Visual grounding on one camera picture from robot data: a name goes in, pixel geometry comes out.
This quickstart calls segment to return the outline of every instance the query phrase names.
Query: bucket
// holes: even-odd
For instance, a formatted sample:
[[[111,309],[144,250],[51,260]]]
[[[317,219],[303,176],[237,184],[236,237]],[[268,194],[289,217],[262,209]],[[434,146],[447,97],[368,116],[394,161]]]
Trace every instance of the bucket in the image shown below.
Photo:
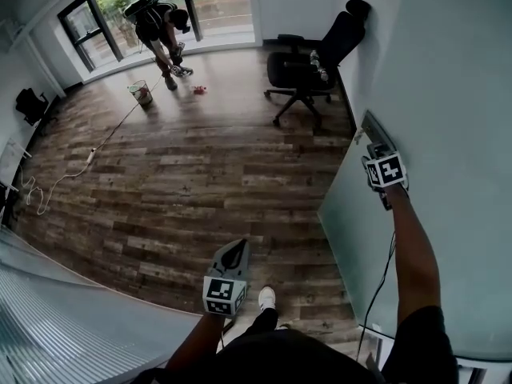
[[[137,102],[142,106],[145,106],[153,101],[150,89],[147,87],[146,81],[144,80],[134,82],[133,85],[128,87],[128,91],[132,93]]]

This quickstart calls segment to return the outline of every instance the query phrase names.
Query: extension cord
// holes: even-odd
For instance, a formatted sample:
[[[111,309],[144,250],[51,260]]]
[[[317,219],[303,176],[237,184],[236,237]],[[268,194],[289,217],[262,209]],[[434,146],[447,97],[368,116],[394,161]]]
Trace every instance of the extension cord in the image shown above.
[[[158,85],[158,83],[160,82],[160,80],[162,79],[162,76],[160,76],[160,78],[158,79],[158,81],[156,82],[156,84],[154,84],[153,88],[151,88],[150,92],[152,92],[156,86]],[[92,163],[92,161],[94,160],[94,156],[96,155],[96,152],[102,148],[106,143],[107,141],[112,137],[112,135],[114,135],[115,131],[121,126],[121,124],[124,123],[124,121],[130,116],[130,114],[133,112],[133,110],[135,108],[137,108],[137,106],[139,106],[140,104],[136,104],[129,112],[128,114],[125,115],[125,117],[121,120],[121,122],[112,130],[112,132],[110,133],[110,135],[105,139],[105,141],[103,141],[98,147],[96,148],[92,148],[90,150],[90,154],[89,154],[89,157],[87,157],[87,160],[86,160],[86,165],[83,167],[83,169],[78,172],[77,174],[73,174],[73,175],[69,175],[69,174],[65,174],[64,176],[62,176],[59,180],[57,180],[54,185],[51,187],[50,189],[50,195],[48,196],[48,199],[46,200],[46,204],[45,204],[45,209],[42,210],[42,212],[40,212],[41,210],[41,206],[42,206],[42,202],[44,201],[44,195],[43,195],[43,192],[42,192],[42,189],[39,187],[39,186],[35,186],[35,177],[34,176],[31,176],[30,179],[27,181],[27,183],[23,183],[23,168],[21,166],[21,164],[19,165],[19,168],[21,170],[21,174],[22,174],[22,186],[23,188],[27,188],[28,185],[32,182],[32,184],[30,185],[30,190],[29,190],[29,193],[28,195],[26,196],[26,205],[29,206],[30,205],[30,196],[32,195],[32,192],[34,192],[35,190],[38,190],[39,192],[41,192],[41,201],[39,203],[39,207],[38,207],[38,210],[37,210],[37,214],[38,216],[41,216],[42,214],[44,214],[46,212],[46,209],[48,209],[48,203],[50,203],[50,200],[51,200],[51,196],[52,194],[54,193],[54,189],[55,187],[57,186],[57,184],[65,179],[65,178],[77,178],[79,177],[81,174],[83,174],[87,167]]]

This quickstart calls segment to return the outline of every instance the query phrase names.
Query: black shirt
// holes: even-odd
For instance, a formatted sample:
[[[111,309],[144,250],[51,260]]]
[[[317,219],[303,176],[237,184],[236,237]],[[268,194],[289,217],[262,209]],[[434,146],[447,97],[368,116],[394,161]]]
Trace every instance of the black shirt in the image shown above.
[[[458,383],[457,361],[440,308],[425,307],[400,324],[382,375],[392,383]],[[283,377],[286,382],[309,378],[316,382],[378,382],[374,373],[314,338],[296,330],[276,330],[236,338],[211,360],[194,368],[144,371],[133,384],[192,382],[194,378],[267,382],[274,377]]]
[[[168,11],[175,11],[178,7],[173,3],[157,3],[137,16],[135,33],[142,42],[155,42],[165,36],[163,16]]]

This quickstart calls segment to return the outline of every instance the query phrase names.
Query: office chair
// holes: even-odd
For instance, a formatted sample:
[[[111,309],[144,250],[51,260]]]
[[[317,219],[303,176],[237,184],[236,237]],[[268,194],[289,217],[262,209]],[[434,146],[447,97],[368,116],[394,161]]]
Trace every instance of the office chair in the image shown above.
[[[48,100],[41,94],[42,100],[38,99],[31,88],[23,89],[16,97],[16,110],[25,115],[25,121],[32,126],[45,114],[48,107]]]
[[[309,54],[300,54],[298,46],[304,37],[292,34],[280,34],[278,40],[291,45],[291,53],[272,53],[269,55],[266,68],[269,81],[277,88],[292,88],[292,90],[267,90],[270,94],[284,94],[291,98],[275,116],[273,123],[280,126],[279,118],[296,101],[302,101],[313,113],[315,128],[322,126],[322,116],[313,106],[313,97],[326,97],[330,103],[331,90],[336,85],[338,64],[359,44],[365,35],[364,22],[370,12],[370,5],[363,0],[350,0],[346,11],[336,17],[329,33],[320,42],[318,60],[320,67],[327,74],[327,81],[322,80],[317,65],[312,64]]]

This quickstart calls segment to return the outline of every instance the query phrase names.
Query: wooden floor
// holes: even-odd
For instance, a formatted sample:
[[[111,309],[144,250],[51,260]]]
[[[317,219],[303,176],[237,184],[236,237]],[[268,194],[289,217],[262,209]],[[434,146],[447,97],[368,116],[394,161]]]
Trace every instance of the wooden floor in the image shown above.
[[[161,80],[152,106],[137,107],[82,176],[57,185],[44,215],[36,215],[37,193],[31,206],[19,202],[13,228],[96,282],[190,312],[202,312],[202,277],[216,249],[247,238],[250,292],[240,326],[258,313],[258,292],[270,284],[282,322],[353,355],[356,323],[316,214],[350,144],[349,116],[338,96],[330,105],[317,99],[322,132],[313,136],[300,103],[274,128],[287,98],[262,94],[270,87],[267,55],[186,57],[195,70],[188,81],[172,93]],[[47,198],[134,106],[126,87],[139,79],[152,87],[158,78],[151,63],[72,93],[34,144],[24,180],[34,175]],[[193,95],[191,85],[207,93]]]

